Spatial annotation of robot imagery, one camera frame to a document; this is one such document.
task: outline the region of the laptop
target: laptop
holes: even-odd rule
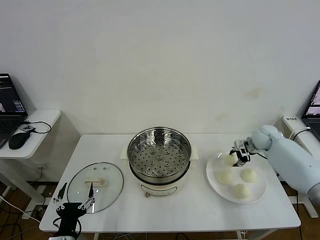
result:
[[[28,116],[8,73],[0,73],[0,148]]]
[[[314,136],[320,141],[320,81],[315,88],[301,120],[310,127]]]

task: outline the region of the wooden floor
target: wooden floor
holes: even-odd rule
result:
[[[5,189],[4,185],[0,185],[0,193],[3,192]],[[289,196],[293,196],[296,194],[296,191],[288,187],[287,185],[284,186],[284,189],[286,190],[287,194]],[[43,193],[45,197],[51,197],[51,194],[55,191],[55,186],[48,186]],[[30,201],[30,198],[25,195],[22,191],[19,189],[15,191],[11,191],[9,195],[7,196],[7,199],[15,206],[19,208],[24,208],[28,202]],[[9,206],[5,202],[1,204],[1,207],[9,211]],[[320,207],[316,207],[316,210],[318,213],[320,213]],[[33,217],[37,219],[41,219],[41,217],[44,214],[44,210],[37,212],[36,214],[33,214]],[[11,207],[11,212],[17,213],[18,210]],[[299,213],[300,213],[300,219],[302,222],[301,229],[302,229],[302,236],[303,240],[320,240],[320,218],[310,218],[308,213],[306,212],[303,205],[299,205]],[[0,226],[4,224],[14,224],[18,223],[21,226],[21,230],[25,231],[29,228],[32,228],[26,232],[23,233],[23,239],[24,240],[47,240],[50,235],[46,232],[42,232],[38,228],[38,223],[32,219],[30,220],[23,220],[21,219],[21,215],[19,214],[8,214],[7,212],[0,209]],[[13,225],[7,225],[5,227],[0,227],[0,240],[7,240],[12,235],[16,235],[20,232],[19,227],[16,225],[15,228]],[[91,233],[85,234],[89,240],[92,240],[94,235]],[[237,235],[235,232],[189,232],[185,234],[189,240],[216,240],[216,239],[236,239]],[[106,240],[112,240],[114,238],[115,234],[113,233],[105,233],[103,234],[103,239]],[[146,240],[146,235],[144,233],[135,233],[132,234],[134,238],[131,236],[128,236],[129,240]],[[182,234],[179,234],[177,236],[176,233],[148,233],[147,234],[147,240],[186,240],[186,237]],[[14,240],[21,239],[20,236],[16,236],[12,238]],[[117,238],[118,240],[124,240],[125,237]],[[283,229],[283,230],[277,230],[276,232],[272,233],[268,237],[264,238],[265,240],[300,240],[300,233],[299,228],[293,228],[293,229]]]

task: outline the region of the small white table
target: small white table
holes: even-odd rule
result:
[[[249,134],[216,133],[186,134],[198,148],[199,160],[189,169],[185,185],[168,196],[145,197],[138,187],[128,162],[120,155],[133,135],[83,135],[53,194],[64,183],[89,164],[109,162],[117,165],[124,178],[119,198],[107,209],[80,218],[85,233],[151,233],[151,232],[222,232],[258,230],[250,239],[260,240],[277,229],[295,228],[301,222],[275,172],[265,159],[253,156],[263,169],[267,190],[264,197],[252,204],[237,204],[220,195],[208,183],[205,170],[208,160],[218,152],[226,152],[234,140]],[[58,215],[50,202],[39,228],[55,232],[52,222]]]
[[[26,120],[30,122],[43,121],[52,127],[61,113],[59,110],[37,109],[29,112],[28,114],[29,116]],[[43,123],[32,125],[38,132],[45,132],[49,130],[49,127]],[[12,159],[22,160],[32,157],[46,136],[47,134],[32,133],[30,138],[19,149],[10,149],[8,142],[0,148],[0,181],[8,186],[4,194],[7,194],[11,188],[15,189],[16,187],[27,194],[31,198],[31,201],[25,209],[26,212],[33,211],[36,205],[42,205],[43,203],[47,205],[50,198],[45,199],[41,195],[46,186],[41,185],[37,190],[35,190],[20,176],[19,172],[15,169],[15,165],[12,163]],[[22,218],[29,219],[29,216],[24,214]]]

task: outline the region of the white wall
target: white wall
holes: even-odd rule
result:
[[[3,0],[0,72],[64,112],[66,149],[79,133],[156,125],[250,132],[300,111],[320,79],[319,12],[318,0]]]

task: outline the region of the table leg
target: table leg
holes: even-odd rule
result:
[[[272,234],[277,229],[269,229],[269,230],[257,230],[255,231],[250,237],[248,237],[248,240],[261,240],[264,239],[269,234]]]
[[[36,191],[38,193],[42,194],[45,191],[45,189],[46,189],[46,185],[40,185],[40,186],[38,186]],[[34,211],[36,209],[36,206],[42,205],[42,204],[49,205],[50,200],[51,200],[51,197],[46,197],[44,202],[42,201],[42,203],[39,203],[38,201],[31,199],[28,206],[26,206],[26,209],[24,210],[27,213],[22,215],[22,219],[30,219],[30,216],[33,213],[32,211]]]
[[[93,240],[100,240],[100,239],[102,239],[102,237],[100,237],[100,234],[98,232],[96,232],[94,234]]]
[[[1,171],[1,174],[21,191],[27,194],[32,200],[35,200],[38,204],[42,205],[45,198],[24,180],[15,170],[15,167],[8,163],[8,161],[10,160],[2,159],[2,166],[5,169]]]
[[[11,187],[7,186],[6,189],[4,190],[4,192],[1,194],[2,196],[6,197],[8,195],[8,193],[10,192]]]
[[[292,204],[297,204],[297,196],[289,196],[289,199]],[[315,207],[312,205],[312,203],[307,195],[299,192],[298,193],[298,200],[299,200],[298,204],[304,205],[304,208],[308,212],[310,218],[316,219],[319,217]]]
[[[241,231],[235,231],[236,232],[236,236],[238,238],[238,240],[242,240],[242,236],[241,236]]]
[[[1,174],[1,172],[0,172],[0,181],[1,181],[4,185],[6,185],[6,186],[8,186],[8,187],[11,187],[12,190],[16,190],[16,189],[17,189],[17,187],[16,187],[15,185],[13,185],[12,182],[10,182],[8,179],[6,179],[6,178]]]

